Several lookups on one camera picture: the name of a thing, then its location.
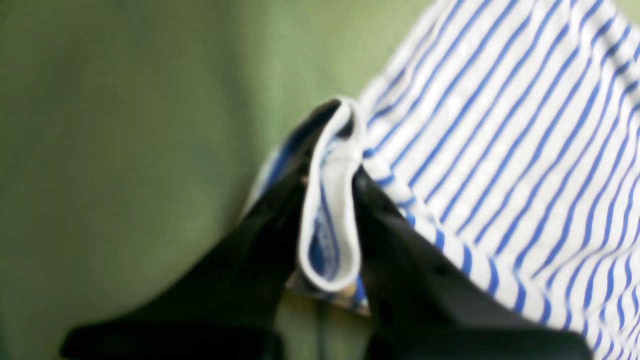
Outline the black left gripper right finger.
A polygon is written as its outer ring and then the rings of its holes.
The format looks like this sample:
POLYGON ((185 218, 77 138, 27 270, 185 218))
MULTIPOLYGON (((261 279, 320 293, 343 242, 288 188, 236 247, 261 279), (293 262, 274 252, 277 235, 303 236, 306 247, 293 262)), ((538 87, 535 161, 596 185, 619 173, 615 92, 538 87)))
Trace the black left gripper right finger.
POLYGON ((574 332, 510 312, 473 285, 359 168, 352 180, 361 278, 374 330, 367 360, 592 360, 574 332))

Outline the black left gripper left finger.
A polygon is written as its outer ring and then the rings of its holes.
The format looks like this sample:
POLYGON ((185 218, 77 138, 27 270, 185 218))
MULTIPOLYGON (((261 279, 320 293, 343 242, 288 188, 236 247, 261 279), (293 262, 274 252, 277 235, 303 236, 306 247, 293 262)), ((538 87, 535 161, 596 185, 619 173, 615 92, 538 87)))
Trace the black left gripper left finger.
POLYGON ((288 171, 242 221, 177 283, 114 319, 78 326, 62 342, 67 360, 280 360, 274 318, 297 264, 297 241, 314 141, 343 118, 342 100, 313 113, 311 137, 288 171))

